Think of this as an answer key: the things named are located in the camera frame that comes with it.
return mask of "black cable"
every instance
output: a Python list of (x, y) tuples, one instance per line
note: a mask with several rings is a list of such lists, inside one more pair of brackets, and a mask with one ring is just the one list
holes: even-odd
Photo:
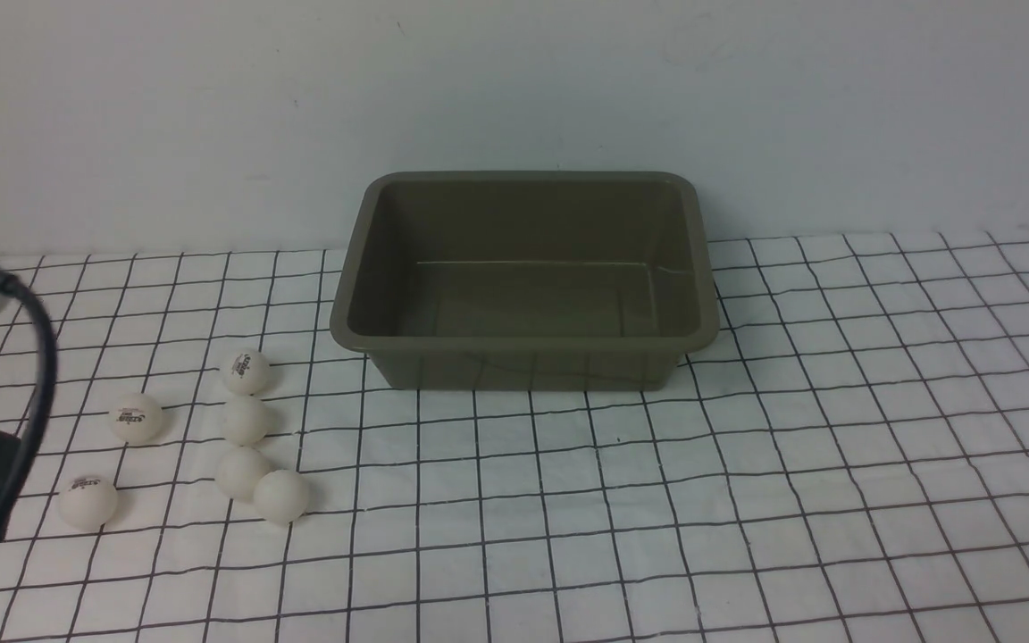
[(7, 517), (17, 500), (17, 494), (26, 484), (26, 476), (34, 464), (34, 457), (45, 435), (45, 425), (50, 420), (54, 405), (54, 388), (58, 383), (58, 341), (54, 336), (50, 317), (45, 313), (41, 300), (31, 292), (13, 274), (0, 270), (0, 293), (15, 298), (30, 315), (37, 333), (37, 380), (34, 397), (31, 399), (30, 419), (21, 436), (17, 453), (0, 493), (0, 537), (7, 525)]

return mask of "rectangular bin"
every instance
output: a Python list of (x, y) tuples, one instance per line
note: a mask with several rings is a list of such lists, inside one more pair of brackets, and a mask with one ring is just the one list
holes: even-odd
[(384, 176), (330, 326), (401, 389), (660, 388), (717, 335), (697, 193), (650, 172)]

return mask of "white wall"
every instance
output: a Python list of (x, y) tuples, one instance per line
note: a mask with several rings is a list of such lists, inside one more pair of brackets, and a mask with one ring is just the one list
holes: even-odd
[(311, 247), (421, 168), (713, 237), (1029, 223), (1029, 0), (0, 0), (0, 249)]

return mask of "white ping pong ball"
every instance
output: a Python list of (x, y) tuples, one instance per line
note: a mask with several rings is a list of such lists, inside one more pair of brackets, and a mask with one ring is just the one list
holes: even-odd
[(253, 489), (273, 470), (273, 465), (260, 452), (238, 446), (225, 453), (217, 464), (216, 484), (221, 493), (241, 502), (253, 500)]
[(273, 413), (260, 399), (237, 395), (220, 413), (220, 436), (238, 446), (257, 443), (273, 430)]
[(161, 431), (161, 406), (143, 392), (122, 395), (110, 410), (113, 435), (129, 443), (146, 443)]
[(228, 392), (252, 395), (269, 386), (269, 360), (258, 350), (241, 348), (220, 364), (220, 379)]
[(98, 476), (75, 479), (58, 494), (62, 521), (80, 531), (97, 531), (118, 508), (118, 490)]
[(270, 523), (288, 525), (308, 508), (309, 489), (304, 476), (279, 470), (265, 475), (253, 490), (253, 508)]

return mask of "white grid mat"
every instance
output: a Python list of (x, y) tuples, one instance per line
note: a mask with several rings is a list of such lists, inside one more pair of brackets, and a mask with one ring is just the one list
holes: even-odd
[[(1029, 640), (1029, 231), (710, 252), (725, 329), (645, 395), (388, 390), (326, 330), (342, 251), (5, 260), (62, 383), (0, 640)], [(291, 529), (213, 486), (241, 345), (314, 486)], [(0, 429), (33, 357), (7, 311)], [(122, 446), (141, 389), (168, 428)], [(122, 507), (77, 534), (49, 508), (86, 472)]]

